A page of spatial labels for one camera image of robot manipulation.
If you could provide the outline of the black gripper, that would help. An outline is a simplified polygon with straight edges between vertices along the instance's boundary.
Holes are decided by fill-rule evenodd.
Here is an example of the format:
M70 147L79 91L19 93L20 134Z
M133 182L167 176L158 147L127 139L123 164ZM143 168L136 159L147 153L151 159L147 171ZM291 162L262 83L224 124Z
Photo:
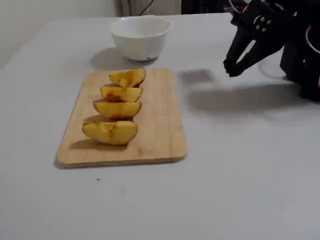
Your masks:
M297 41L297 0L231 0L230 6L231 23L237 27L237 31L223 61L229 77L241 75L278 52L286 43ZM239 61L252 42L254 44Z

